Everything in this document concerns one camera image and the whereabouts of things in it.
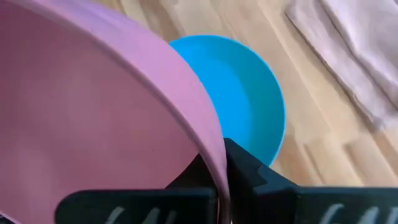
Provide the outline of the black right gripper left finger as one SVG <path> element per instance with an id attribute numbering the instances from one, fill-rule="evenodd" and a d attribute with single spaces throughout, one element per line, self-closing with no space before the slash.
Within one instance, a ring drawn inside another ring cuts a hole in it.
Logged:
<path id="1" fill-rule="evenodd" d="M 217 190 L 201 156 L 165 189 L 82 190 L 65 197 L 56 224 L 216 224 Z"/>

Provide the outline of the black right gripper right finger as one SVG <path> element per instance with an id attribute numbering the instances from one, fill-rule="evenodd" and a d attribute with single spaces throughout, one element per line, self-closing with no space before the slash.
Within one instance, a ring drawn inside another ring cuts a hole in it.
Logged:
<path id="1" fill-rule="evenodd" d="M 224 140 L 233 223 L 397 224 L 397 189 L 299 186 Z"/>

